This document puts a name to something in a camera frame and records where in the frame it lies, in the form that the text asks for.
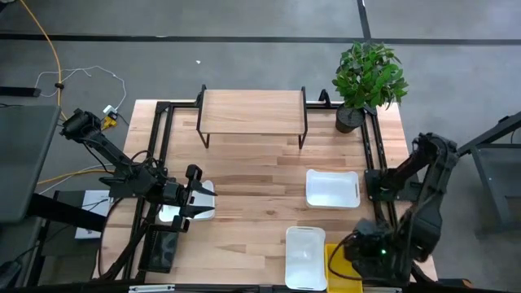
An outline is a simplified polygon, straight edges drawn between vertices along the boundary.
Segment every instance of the wooden tabletop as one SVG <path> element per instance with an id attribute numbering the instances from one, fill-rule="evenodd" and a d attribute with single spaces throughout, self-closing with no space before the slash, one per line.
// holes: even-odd
<path id="1" fill-rule="evenodd" d="M 155 103 L 155 100 L 136 101 L 125 144 L 126 155 L 147 149 Z M 202 168 L 203 180 L 213 181 L 219 194 L 216 216 L 211 221 L 192 222 L 188 233 L 180 235 L 172 272 L 147 273 L 147 282 L 284 284 L 287 228 L 321 227 L 326 231 L 326 242 L 337 243 L 360 218 L 374 219 L 363 184 L 366 158 L 361 131 L 338 132 L 335 111 L 309 111 L 309 131 L 302 150 L 295 147 L 298 144 L 295 136 L 259 134 L 213 135 L 212 146 L 205 149 L 195 131 L 197 115 L 195 109 L 175 110 L 166 165 L 169 176 L 181 182 L 186 182 L 184 173 L 188 164 Z M 379 109 L 379 122 L 387 164 L 396 167 L 408 157 L 398 107 Z M 368 126 L 372 149 L 376 150 L 370 120 Z M 160 139 L 156 145 L 157 157 Z M 375 166 L 379 166 L 376 156 L 373 159 Z M 308 208 L 304 193 L 305 173 L 310 168 L 357 172 L 360 207 Z M 135 200 L 123 200 L 108 221 L 103 238 L 103 272 L 128 241 L 135 204 Z M 398 215 L 408 206 L 409 203 L 396 203 Z M 134 270 L 140 255 L 141 247 L 137 250 Z M 432 259 L 420 266 L 436 279 Z"/>
<path id="2" fill-rule="evenodd" d="M 205 90 L 200 130 L 201 133 L 302 134 L 303 92 Z"/>

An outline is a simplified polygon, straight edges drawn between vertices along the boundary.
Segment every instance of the concrete floor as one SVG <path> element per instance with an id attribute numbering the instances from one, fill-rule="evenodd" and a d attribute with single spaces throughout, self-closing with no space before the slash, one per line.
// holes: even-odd
<path id="1" fill-rule="evenodd" d="M 27 1 L 48 33 L 175 36 L 363 37 L 355 0 L 46 0 Z M 521 2 L 515 0 L 366 0 L 373 37 L 521 38 Z M 19 3 L 0 14 L 0 30 L 37 33 Z M 331 79 L 339 53 L 350 44 L 56 42 L 63 68 L 100 65 L 125 79 L 120 112 L 129 119 L 138 98 L 195 98 L 213 89 L 299 89 L 308 99 Z M 401 58 L 409 95 L 401 105 L 405 136 L 435 132 L 459 145 L 521 109 L 521 46 L 393 46 Z M 45 42 L 0 41 L 0 83 L 32 86 L 55 70 Z M 82 72 L 66 82 L 63 109 L 101 115 L 122 96 L 106 73 Z M 53 77 L 40 86 L 53 90 Z M 55 103 L 55 98 L 0 98 L 1 103 Z M 107 136 L 123 147 L 127 128 Z M 515 135 L 516 142 L 521 134 Z M 42 178 L 97 164 L 82 146 L 56 135 Z M 86 175 L 61 190 L 104 188 Z M 521 233 L 476 239 L 474 230 L 495 221 L 470 156 L 454 169 L 442 206 L 444 226 L 434 259 L 441 278 L 468 278 L 475 286 L 521 291 Z"/>

